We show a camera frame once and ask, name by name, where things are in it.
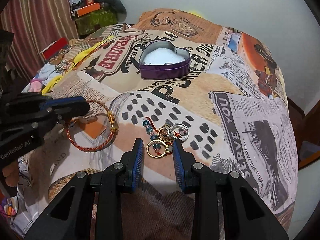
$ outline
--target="curtain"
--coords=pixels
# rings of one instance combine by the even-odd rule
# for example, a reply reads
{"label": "curtain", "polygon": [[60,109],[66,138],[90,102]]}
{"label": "curtain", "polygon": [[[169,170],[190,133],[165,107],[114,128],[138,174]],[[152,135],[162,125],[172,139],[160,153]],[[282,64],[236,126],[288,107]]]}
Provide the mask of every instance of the curtain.
{"label": "curtain", "polygon": [[14,33],[7,62],[27,80],[44,65],[41,50],[61,37],[78,38],[69,0],[10,0],[1,22]]}

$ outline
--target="heart-shaped tin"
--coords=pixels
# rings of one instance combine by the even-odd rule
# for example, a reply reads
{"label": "heart-shaped tin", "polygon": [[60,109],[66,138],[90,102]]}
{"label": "heart-shaped tin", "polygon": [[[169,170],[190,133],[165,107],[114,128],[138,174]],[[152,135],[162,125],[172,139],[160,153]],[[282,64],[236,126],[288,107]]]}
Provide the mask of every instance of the heart-shaped tin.
{"label": "heart-shaped tin", "polygon": [[[172,50],[174,53],[182,56],[184,61],[175,64],[166,63],[165,65],[146,65],[144,63],[146,55],[159,48]],[[190,53],[185,49],[175,47],[169,41],[155,41],[149,44],[144,49],[139,60],[141,77],[145,79],[161,80],[182,77],[189,73],[189,67]]]}

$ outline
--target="red cord bracelet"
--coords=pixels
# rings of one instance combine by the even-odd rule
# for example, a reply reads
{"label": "red cord bracelet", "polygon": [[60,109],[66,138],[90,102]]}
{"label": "red cord bracelet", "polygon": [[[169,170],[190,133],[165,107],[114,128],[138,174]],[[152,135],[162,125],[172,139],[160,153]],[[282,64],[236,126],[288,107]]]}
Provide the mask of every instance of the red cord bracelet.
{"label": "red cord bracelet", "polygon": [[115,121],[115,118],[114,118],[112,112],[103,103],[101,103],[101,102],[99,102],[97,100],[94,100],[94,99],[93,100],[88,100],[87,102],[88,103],[99,104],[107,111],[107,115],[108,115],[109,122],[111,124],[111,128],[110,128],[110,134],[107,137],[107,139],[105,140],[105,142],[100,144],[97,147],[81,147],[71,138],[70,130],[69,130],[70,121],[71,120],[66,121],[66,128],[65,129],[66,129],[67,137],[69,138],[70,142],[76,148],[78,148],[80,151],[83,151],[83,152],[97,152],[97,151],[102,150],[109,142],[111,142],[111,140],[113,139],[114,135],[118,132],[118,125],[116,124],[116,121]]}

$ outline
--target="bed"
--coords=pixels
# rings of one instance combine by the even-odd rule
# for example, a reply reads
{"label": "bed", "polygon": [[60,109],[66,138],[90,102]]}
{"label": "bed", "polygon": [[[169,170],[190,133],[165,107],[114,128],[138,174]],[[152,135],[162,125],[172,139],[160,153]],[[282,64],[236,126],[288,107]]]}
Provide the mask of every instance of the bed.
{"label": "bed", "polygon": [[[214,171],[238,171],[288,230],[297,190],[297,149],[284,79],[268,47],[239,30],[175,9],[145,12],[129,29],[107,28],[89,40],[76,41],[64,59],[103,43],[47,94],[99,100],[115,115],[118,134],[104,150],[86,153],[56,126],[42,147],[21,158],[19,205],[16,198],[7,200],[17,211],[14,219],[7,218],[17,234],[25,235],[78,171],[104,170],[131,150],[136,138],[147,145],[150,136],[142,125],[146,116],[156,127],[177,122],[188,126],[185,151]],[[188,75],[172,80],[140,77],[137,63],[143,48],[157,40],[190,52]],[[71,129],[85,147],[97,146],[109,133],[103,109],[91,107],[87,119]],[[194,196],[177,187],[171,155],[145,155],[137,191],[123,194],[121,202],[124,239],[190,239]]]}

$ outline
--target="gold clasp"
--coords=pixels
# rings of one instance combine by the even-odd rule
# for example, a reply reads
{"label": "gold clasp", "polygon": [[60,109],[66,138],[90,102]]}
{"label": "gold clasp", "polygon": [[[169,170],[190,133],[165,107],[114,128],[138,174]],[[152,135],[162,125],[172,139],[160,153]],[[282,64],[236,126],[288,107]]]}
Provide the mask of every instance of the gold clasp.
{"label": "gold clasp", "polygon": [[109,122],[111,124],[110,130],[113,131],[114,133],[117,133],[119,130],[119,126],[116,123],[116,120],[115,120],[113,113],[111,111],[109,111],[107,113],[107,116],[108,116]]}

